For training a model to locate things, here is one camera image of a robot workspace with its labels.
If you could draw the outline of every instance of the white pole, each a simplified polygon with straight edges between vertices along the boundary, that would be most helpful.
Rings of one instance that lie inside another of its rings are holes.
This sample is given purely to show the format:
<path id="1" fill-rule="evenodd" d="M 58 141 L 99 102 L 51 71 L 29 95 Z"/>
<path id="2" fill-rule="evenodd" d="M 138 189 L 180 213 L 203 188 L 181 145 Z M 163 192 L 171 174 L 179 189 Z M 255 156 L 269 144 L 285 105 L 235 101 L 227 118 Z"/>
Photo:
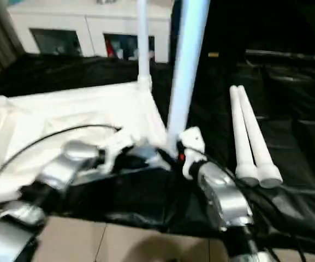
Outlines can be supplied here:
<path id="1" fill-rule="evenodd" d="M 255 163 L 258 168 L 260 185 L 265 188 L 276 187 L 282 183 L 280 171 L 272 162 L 268 147 L 266 146 L 263 134 L 260 131 L 259 124 L 255 118 L 245 88 L 239 86 L 238 89 L 248 137 L 251 142 Z"/>
<path id="2" fill-rule="evenodd" d="M 238 88 L 236 86 L 231 86 L 230 88 L 230 101 L 237 160 L 236 177 L 250 186 L 255 186 L 259 183 L 258 170 L 253 162 L 245 121 L 243 120 Z"/>
<path id="3" fill-rule="evenodd" d="M 178 135 L 185 130 L 199 62 L 210 0 L 182 2 L 177 58 L 168 117 L 168 147 L 176 150 Z"/>
<path id="4" fill-rule="evenodd" d="M 138 83 L 141 88 L 151 90 L 152 81 L 150 76 L 150 59 L 148 49 L 148 28 L 147 28 L 147 0 L 138 0 L 138 56 L 139 75 Z"/>

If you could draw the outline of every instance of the floor tile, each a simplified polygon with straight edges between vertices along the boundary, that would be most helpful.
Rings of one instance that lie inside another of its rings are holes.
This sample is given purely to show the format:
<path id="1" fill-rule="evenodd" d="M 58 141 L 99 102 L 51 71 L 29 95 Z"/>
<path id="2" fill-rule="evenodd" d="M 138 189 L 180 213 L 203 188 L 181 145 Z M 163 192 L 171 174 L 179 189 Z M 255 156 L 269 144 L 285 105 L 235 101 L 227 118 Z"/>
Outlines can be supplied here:
<path id="1" fill-rule="evenodd" d="M 108 225 L 97 262 L 208 262 L 208 240 Z"/>
<path id="2" fill-rule="evenodd" d="M 228 254 L 221 240 L 210 240 L 210 262 L 227 262 Z"/>
<path id="3" fill-rule="evenodd" d="M 282 262 L 301 262 L 298 251 L 289 249 L 275 249 L 274 251 Z M 308 262 L 315 262 L 315 255 L 313 254 L 305 253 L 305 258 Z"/>
<path id="4" fill-rule="evenodd" d="M 41 233 L 35 262 L 93 262 L 105 224 L 69 218 L 50 218 Z"/>

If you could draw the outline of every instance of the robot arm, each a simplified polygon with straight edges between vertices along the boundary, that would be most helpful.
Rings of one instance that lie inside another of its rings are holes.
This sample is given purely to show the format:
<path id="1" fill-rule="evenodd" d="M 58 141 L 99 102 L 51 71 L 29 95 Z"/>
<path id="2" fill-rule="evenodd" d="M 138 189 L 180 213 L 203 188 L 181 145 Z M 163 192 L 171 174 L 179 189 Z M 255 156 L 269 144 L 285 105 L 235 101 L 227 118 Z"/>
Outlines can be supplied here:
<path id="1" fill-rule="evenodd" d="M 66 143 L 62 153 L 44 166 L 35 181 L 22 188 L 21 197 L 1 213 L 0 262 L 30 261 L 37 248 L 36 237 L 78 173 L 95 168 L 102 175 L 109 174 L 116 157 L 138 139 L 123 129 L 100 147 L 81 141 Z"/>
<path id="2" fill-rule="evenodd" d="M 199 128 L 190 128 L 179 138 L 179 153 L 185 155 L 183 175 L 196 180 L 204 192 L 208 201 L 208 217 L 213 226 L 222 232 L 231 261 L 270 262 L 264 247 L 253 235 L 252 211 L 245 196 L 225 171 L 208 162 L 202 154 L 205 145 Z"/>

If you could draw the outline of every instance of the white pillar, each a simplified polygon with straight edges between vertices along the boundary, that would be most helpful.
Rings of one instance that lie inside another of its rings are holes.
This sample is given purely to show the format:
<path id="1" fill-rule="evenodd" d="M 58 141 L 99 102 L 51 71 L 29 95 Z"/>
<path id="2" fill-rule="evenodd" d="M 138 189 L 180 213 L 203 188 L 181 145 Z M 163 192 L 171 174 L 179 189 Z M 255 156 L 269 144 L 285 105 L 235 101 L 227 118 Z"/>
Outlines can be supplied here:
<path id="1" fill-rule="evenodd" d="M 168 117 L 168 147 L 185 130 L 210 0 L 184 0 Z"/>
<path id="2" fill-rule="evenodd" d="M 245 119 L 248 137 L 258 168 L 259 182 L 262 187 L 272 188 L 282 183 L 282 177 L 279 169 L 273 164 L 268 147 L 266 146 L 263 134 L 260 131 L 259 124 L 255 118 L 252 106 L 247 97 L 245 88 L 239 86 L 240 103 Z"/>
<path id="3" fill-rule="evenodd" d="M 151 90 L 152 81 L 150 76 L 150 59 L 148 49 L 148 28 L 147 28 L 147 0 L 138 0 L 138 56 L 139 75 L 138 83 L 140 88 L 147 87 Z"/>
<path id="4" fill-rule="evenodd" d="M 237 160 L 235 174 L 238 179 L 243 180 L 250 186 L 255 186 L 259 183 L 258 170 L 253 162 L 238 90 L 237 86 L 231 86 L 230 88 L 231 114 L 233 117 Z"/>

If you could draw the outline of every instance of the black leather surface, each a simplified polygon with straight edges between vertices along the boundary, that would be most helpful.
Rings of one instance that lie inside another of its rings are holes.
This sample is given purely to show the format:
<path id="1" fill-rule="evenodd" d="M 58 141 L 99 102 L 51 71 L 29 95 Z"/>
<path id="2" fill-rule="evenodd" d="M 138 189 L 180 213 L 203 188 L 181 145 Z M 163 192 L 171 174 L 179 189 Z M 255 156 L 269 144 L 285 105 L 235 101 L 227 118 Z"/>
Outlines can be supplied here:
<path id="1" fill-rule="evenodd" d="M 172 72 L 152 66 L 153 96 L 167 121 Z M 19 96 L 94 85 L 134 81 L 134 62 L 103 58 L 25 56 L 0 75 L 0 94 Z M 261 197 L 249 193 L 265 215 L 259 236 L 273 247 L 296 248 L 286 233 L 293 231 L 304 251 L 315 253 L 315 73 L 297 69 L 199 68 L 189 126 L 199 126 L 206 151 L 234 171 L 236 166 L 228 88 L 245 86 L 261 130 L 284 184 L 260 189 L 284 214 L 284 224 Z M 207 220 L 204 199 L 178 172 L 137 172 L 74 188 L 63 216 L 108 221 L 169 233 L 218 237 Z"/>

